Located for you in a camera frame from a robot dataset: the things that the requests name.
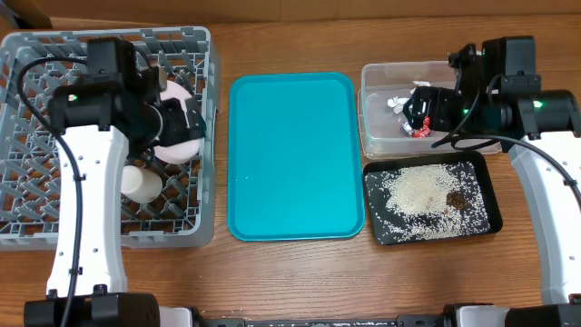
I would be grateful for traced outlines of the large white plate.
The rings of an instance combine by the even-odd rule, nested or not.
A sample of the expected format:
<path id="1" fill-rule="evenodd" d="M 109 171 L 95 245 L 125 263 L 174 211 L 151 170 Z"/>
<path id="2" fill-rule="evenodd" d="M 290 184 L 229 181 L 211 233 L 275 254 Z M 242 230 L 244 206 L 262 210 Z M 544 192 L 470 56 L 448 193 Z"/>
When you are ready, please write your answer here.
<path id="1" fill-rule="evenodd" d="M 167 82 L 167 89 L 161 92 L 162 100 L 177 99 L 179 107 L 186 114 L 186 101 L 192 99 L 190 93 L 181 85 L 173 82 Z M 197 155 L 201 148 L 201 139 L 189 140 L 183 143 L 171 146 L 154 146 L 155 157 L 168 164 L 185 164 Z"/>

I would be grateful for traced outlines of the white tissue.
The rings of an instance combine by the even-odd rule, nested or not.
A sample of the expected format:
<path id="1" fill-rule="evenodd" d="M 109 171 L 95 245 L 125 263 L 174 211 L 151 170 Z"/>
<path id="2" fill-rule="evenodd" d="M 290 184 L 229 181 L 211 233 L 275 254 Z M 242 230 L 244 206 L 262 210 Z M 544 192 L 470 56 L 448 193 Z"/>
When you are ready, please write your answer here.
<path id="1" fill-rule="evenodd" d="M 409 91 L 409 96 L 393 96 L 388 99 L 387 106 L 391 108 L 395 114 L 399 114 L 403 111 L 403 105 L 409 100 L 418 87 L 431 86 L 431 83 L 427 81 L 413 81 L 413 84 L 415 87 Z"/>

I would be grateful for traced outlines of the white cup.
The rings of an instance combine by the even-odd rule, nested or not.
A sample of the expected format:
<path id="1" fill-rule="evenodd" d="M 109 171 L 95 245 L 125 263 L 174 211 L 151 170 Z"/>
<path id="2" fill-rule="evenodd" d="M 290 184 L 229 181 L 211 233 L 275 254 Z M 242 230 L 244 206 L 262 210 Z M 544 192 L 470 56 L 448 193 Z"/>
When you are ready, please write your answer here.
<path id="1" fill-rule="evenodd" d="M 123 168 L 121 193 L 135 203 L 155 200 L 162 192 L 161 177 L 147 169 L 133 165 Z"/>

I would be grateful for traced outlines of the brown food scrap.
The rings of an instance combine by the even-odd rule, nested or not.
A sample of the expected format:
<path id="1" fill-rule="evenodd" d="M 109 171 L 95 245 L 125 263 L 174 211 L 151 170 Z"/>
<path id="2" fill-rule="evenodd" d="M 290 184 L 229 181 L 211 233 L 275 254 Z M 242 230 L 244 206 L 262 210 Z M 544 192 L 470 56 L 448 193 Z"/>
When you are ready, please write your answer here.
<path id="1" fill-rule="evenodd" d="M 471 207 L 471 203 L 461 192 L 448 193 L 446 204 L 459 212 L 464 212 Z"/>

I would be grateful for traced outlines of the white rice pile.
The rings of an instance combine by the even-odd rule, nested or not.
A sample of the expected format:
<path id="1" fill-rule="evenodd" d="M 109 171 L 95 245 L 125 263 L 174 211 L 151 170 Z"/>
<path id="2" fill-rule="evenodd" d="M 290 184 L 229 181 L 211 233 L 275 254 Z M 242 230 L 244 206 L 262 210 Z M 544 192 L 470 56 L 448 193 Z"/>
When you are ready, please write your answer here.
<path id="1" fill-rule="evenodd" d="M 367 173 L 364 178 L 376 241 L 382 245 L 444 240 L 491 231 L 482 188 L 469 162 L 427 164 Z M 447 206 L 461 192 L 464 212 Z"/>

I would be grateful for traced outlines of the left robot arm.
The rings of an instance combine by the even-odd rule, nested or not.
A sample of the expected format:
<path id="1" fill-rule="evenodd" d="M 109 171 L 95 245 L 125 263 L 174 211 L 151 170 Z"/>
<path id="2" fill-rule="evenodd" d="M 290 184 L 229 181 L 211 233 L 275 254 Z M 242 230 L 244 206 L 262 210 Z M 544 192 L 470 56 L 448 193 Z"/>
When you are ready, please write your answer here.
<path id="1" fill-rule="evenodd" d="M 129 293 L 121 245 L 121 186 L 130 140 L 160 136 L 167 121 L 145 115 L 142 95 L 115 84 L 61 86 L 46 126 L 57 140 L 61 195 L 57 254 L 42 301 L 27 302 L 27 326 L 199 326 L 195 309 L 162 307 Z"/>

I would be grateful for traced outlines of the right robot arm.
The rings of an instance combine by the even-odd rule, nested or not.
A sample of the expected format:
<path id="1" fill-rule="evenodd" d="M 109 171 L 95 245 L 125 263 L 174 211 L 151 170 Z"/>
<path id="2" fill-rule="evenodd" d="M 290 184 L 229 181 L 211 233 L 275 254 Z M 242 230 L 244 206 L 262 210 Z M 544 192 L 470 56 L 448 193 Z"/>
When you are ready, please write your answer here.
<path id="1" fill-rule="evenodd" d="M 443 144 L 501 143 L 521 182 L 541 260 L 542 304 L 507 308 L 450 304 L 441 326 L 577 326 L 580 323 L 580 111 L 566 90 L 509 90 L 470 95 L 419 86 L 403 105 L 414 128 L 445 133 Z"/>

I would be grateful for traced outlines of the black waste tray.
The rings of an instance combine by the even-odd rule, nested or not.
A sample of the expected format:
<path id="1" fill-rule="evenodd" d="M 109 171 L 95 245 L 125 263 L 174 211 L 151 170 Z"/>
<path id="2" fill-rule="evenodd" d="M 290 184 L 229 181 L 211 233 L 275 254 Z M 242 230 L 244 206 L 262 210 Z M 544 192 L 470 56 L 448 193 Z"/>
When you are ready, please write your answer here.
<path id="1" fill-rule="evenodd" d="M 369 163 L 364 167 L 363 170 L 363 183 L 366 192 L 366 199 L 369 205 L 367 190 L 364 182 L 365 175 L 371 172 L 381 172 L 387 170 L 394 170 L 404 167 L 413 167 L 427 164 L 452 164 L 459 162 L 469 162 L 475 167 L 476 176 L 478 183 L 482 188 L 482 193 L 484 195 L 484 201 L 487 213 L 489 215 L 489 220 L 491 224 L 491 231 L 483 234 L 492 234 L 499 232 L 503 227 L 503 220 L 499 207 L 497 204 L 497 198 L 494 193 L 493 185 L 491 183 L 491 178 L 488 172 L 487 163 L 484 156 L 478 152 L 461 152 L 461 153 L 448 153 L 448 154 L 432 154 L 418 157 L 394 159 L 383 162 Z"/>

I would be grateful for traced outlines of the red snack wrapper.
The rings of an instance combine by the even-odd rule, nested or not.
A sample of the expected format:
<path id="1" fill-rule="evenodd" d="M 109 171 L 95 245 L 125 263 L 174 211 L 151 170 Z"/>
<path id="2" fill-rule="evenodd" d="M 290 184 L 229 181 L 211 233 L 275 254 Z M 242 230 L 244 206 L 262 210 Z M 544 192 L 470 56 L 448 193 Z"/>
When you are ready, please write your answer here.
<path id="1" fill-rule="evenodd" d="M 404 121 L 401 125 L 402 133 L 411 138 L 426 138 L 432 134 L 429 128 L 430 118 L 426 117 L 420 129 L 414 129 L 410 126 L 408 121 Z"/>

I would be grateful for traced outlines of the clear plastic bin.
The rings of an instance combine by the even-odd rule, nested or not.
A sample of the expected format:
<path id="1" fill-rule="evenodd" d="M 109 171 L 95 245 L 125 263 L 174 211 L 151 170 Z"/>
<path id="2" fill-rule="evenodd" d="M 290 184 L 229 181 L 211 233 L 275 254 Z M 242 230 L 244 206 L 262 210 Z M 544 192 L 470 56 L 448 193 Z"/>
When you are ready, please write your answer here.
<path id="1" fill-rule="evenodd" d="M 411 138 L 402 133 L 407 121 L 401 112 L 387 106 L 393 96 L 409 96 L 413 81 L 427 81 L 431 86 L 452 88 L 455 73 L 444 61 L 367 64 L 362 68 L 358 93 L 359 134 L 363 152 L 371 160 L 450 153 L 449 144 L 431 145 L 445 135 L 433 132 L 426 138 Z"/>

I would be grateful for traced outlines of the teal plastic tray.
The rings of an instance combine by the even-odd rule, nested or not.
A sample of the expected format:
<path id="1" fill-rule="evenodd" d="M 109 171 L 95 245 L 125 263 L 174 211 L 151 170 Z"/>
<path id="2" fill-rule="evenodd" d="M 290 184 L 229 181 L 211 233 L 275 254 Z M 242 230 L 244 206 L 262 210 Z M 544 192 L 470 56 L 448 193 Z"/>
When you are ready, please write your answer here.
<path id="1" fill-rule="evenodd" d="M 227 223 L 245 242 L 348 239 L 365 224 L 356 97 L 337 72 L 231 87 Z"/>

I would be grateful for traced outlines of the grey plastic dish rack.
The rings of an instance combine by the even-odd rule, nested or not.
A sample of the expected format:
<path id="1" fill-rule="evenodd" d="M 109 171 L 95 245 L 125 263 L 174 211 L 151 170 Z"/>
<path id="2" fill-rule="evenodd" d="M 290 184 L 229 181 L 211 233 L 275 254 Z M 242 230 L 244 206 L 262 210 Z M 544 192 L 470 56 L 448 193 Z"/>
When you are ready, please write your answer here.
<path id="1" fill-rule="evenodd" d="M 140 68 L 158 64 L 195 100 L 206 125 L 199 152 L 187 163 L 145 159 L 163 188 L 151 203 L 121 199 L 121 242 L 130 248 L 203 247 L 214 236 L 215 120 L 220 108 L 221 62 L 209 29 L 173 26 L 84 31 L 28 31 L 1 43 L 1 248 L 53 250 L 60 208 L 59 160 L 54 138 L 22 104 L 16 78 L 34 59 L 86 57 L 87 41 L 118 37 L 143 50 Z"/>

